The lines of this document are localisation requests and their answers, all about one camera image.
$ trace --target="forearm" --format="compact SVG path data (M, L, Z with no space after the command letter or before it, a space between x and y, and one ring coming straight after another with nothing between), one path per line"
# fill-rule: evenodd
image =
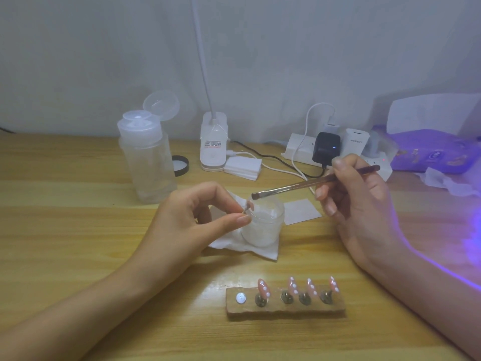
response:
M123 266L0 334L0 359L77 360L155 292Z
M476 360L481 360L481 287L414 250L373 274L402 303Z

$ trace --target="black charger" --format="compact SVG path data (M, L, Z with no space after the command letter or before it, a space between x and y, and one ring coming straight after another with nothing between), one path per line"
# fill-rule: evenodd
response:
M332 159L340 155L340 136L334 133L317 134L312 160L322 167L332 166Z

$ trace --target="white dot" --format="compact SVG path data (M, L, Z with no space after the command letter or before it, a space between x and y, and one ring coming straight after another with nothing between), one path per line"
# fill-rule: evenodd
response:
M238 293L236 295L236 301L237 303L239 304L244 304L245 303L245 300L246 300L246 297L245 297L245 294L244 293Z

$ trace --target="white wall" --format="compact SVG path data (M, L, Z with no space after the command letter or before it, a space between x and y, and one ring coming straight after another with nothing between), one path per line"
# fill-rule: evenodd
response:
M481 0L199 0L231 138L286 139L314 102L385 121L392 100L481 91ZM171 137L208 110L189 0L0 0L0 127L117 135L152 91L179 96ZM314 134L328 107L312 114ZM481 135L481 104L462 135Z

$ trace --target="wooden desk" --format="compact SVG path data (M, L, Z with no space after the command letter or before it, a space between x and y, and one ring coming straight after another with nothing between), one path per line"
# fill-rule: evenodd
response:
M246 197L297 179L267 169L252 182L200 169L198 142L172 142L190 160L180 188L217 180ZM241 150L232 144L232 149ZM279 154L276 147L256 145ZM266 160L274 167L279 163ZM314 167L303 167L316 173ZM412 244L456 273L481 283L481 200L428 188L408 173L390 187ZM280 195L313 200L307 190ZM0 329L69 296L120 266L154 214L135 197L116 139L0 136ZM345 318L229 321L225 288L333 275ZM87 356L122 360L303 359L459 360L466 357L359 271L329 218L285 226L279 260L205 251L175 283L131 316Z

